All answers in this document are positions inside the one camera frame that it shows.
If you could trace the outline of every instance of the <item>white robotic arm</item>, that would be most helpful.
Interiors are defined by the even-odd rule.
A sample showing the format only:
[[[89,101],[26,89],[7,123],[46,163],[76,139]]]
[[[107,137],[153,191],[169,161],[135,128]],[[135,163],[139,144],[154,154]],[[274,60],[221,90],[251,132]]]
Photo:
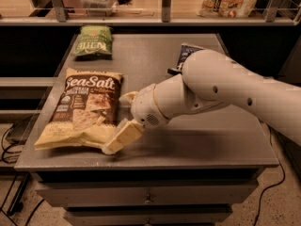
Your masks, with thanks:
[[[131,112],[146,128],[237,105],[301,145],[301,88],[262,77],[216,51],[189,56],[182,74],[140,90]]]

